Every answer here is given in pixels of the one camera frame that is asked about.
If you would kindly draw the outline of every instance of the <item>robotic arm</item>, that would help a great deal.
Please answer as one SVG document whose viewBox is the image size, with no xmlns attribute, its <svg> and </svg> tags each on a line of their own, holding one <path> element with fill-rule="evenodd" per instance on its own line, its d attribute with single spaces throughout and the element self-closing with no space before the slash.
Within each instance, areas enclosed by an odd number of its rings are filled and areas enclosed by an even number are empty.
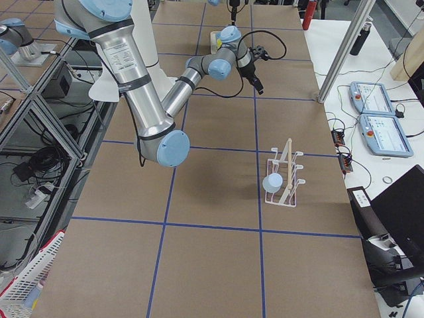
<svg viewBox="0 0 424 318">
<path fill-rule="evenodd" d="M 41 55 L 38 43 L 18 18 L 0 21 L 0 47 L 8 55 L 18 50 L 22 58 L 27 61 L 32 61 Z"/>
<path fill-rule="evenodd" d="M 133 38 L 132 4 L 132 0 L 55 0 L 56 28 L 100 45 L 138 123 L 140 154 L 163 166 L 178 166 L 190 145 L 188 136 L 175 130 L 173 117 L 205 75 L 223 80 L 236 63 L 240 74 L 262 93 L 254 75 L 254 54 L 241 41 L 237 27 L 228 26 L 221 32 L 218 53 L 188 60 L 185 72 L 161 102 Z"/>
</svg>

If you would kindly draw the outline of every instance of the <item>white cup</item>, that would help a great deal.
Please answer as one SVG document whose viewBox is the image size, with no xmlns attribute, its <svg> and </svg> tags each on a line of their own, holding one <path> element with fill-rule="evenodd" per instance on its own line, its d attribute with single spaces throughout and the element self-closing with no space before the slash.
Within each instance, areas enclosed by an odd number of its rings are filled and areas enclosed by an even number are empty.
<svg viewBox="0 0 424 318">
<path fill-rule="evenodd" d="M 262 181 L 262 186 L 268 193 L 276 193 L 281 189 L 282 185 L 283 177 L 275 172 L 269 176 L 266 176 Z"/>
</svg>

